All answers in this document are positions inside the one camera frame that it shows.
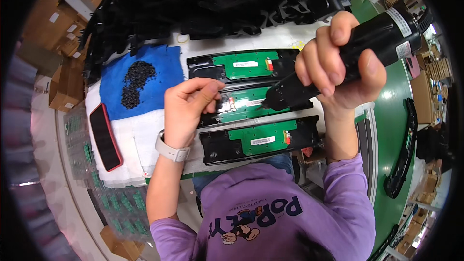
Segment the phone screen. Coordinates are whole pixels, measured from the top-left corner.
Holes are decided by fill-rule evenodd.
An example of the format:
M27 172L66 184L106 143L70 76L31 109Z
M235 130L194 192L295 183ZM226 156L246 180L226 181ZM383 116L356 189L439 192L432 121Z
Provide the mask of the phone screen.
M111 138L109 121L107 121L105 114L105 106L100 104L100 106L90 114L90 125L92 126L96 148L100 153L103 165L107 171L111 171L121 165L121 160L118 150Z

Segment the fingernail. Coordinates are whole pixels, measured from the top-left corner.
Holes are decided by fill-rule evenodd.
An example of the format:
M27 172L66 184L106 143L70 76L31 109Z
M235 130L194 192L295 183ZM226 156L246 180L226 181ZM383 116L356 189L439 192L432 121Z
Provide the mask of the fingernail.
M339 41L343 37L341 29L336 29L332 32L332 40Z
M303 75L301 77L301 84L303 84L303 86L309 86L311 84L311 81L310 81L310 77L308 75Z
M328 75L328 78L330 79L330 81L334 84L334 85L339 85L341 84L341 77L335 73L335 72L331 72L329 75Z
M322 93L322 95L324 95L324 96L326 96L326 97L332 95L332 93L330 92L330 90L329 90L328 88L322 89L322 90L321 90L321 93Z
M375 58L374 58L374 55L370 55L369 56L369 60L368 60L368 73L371 74L371 75L375 75L375 73L377 72L377 66L375 64Z

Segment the white barcode label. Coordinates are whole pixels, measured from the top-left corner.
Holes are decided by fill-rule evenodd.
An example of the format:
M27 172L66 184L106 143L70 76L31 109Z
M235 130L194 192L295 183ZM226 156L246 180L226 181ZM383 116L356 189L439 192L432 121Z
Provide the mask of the white barcode label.
M52 23L55 23L55 21L57 20L59 14L57 14L56 12L53 13L50 18L48 20L50 20Z
M73 40L73 39L76 38L76 36L73 35L72 33L68 33L68 34L66 35L66 37L69 38L70 40Z
M396 55L398 56L398 60L411 55L411 45L409 44L409 41L405 41L396 47Z
M241 61L235 62L233 67L258 67L257 61Z
M387 9L385 11L390 17L393 19L393 21L396 23L398 26L399 30L403 34L403 37L407 37L413 32L409 28L409 25L407 24L406 20L403 18L403 16L394 8Z
M77 25L72 24L72 25L68 28L67 32L73 32L77 27L78 27Z
M259 144L275 142L275 140L276 140L276 137L271 136L271 137L265 137L265 138L252 140L251 143L252 145L259 145Z
M263 102L264 99L258 99L258 100L251 100L251 101L248 101L246 103L246 106L247 107L251 107L251 106L258 106L258 105L261 105L261 102Z

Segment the smartwatch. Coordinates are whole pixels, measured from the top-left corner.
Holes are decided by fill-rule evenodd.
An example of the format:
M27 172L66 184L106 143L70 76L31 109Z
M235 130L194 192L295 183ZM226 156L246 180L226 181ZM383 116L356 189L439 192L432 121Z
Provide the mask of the smartwatch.
M164 130L161 130L156 138L154 148L164 157L174 162L182 162L187 159L190 153L189 147L174 149L164 142Z

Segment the pile of black screws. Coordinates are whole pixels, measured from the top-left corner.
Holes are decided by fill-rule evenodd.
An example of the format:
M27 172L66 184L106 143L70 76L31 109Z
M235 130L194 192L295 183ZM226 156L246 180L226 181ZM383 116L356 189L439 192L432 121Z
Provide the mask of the pile of black screws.
M133 109L140 104L140 91L143 90L147 80L156 78L156 71L152 64L145 61L133 63L124 77L123 98L121 104L127 109Z

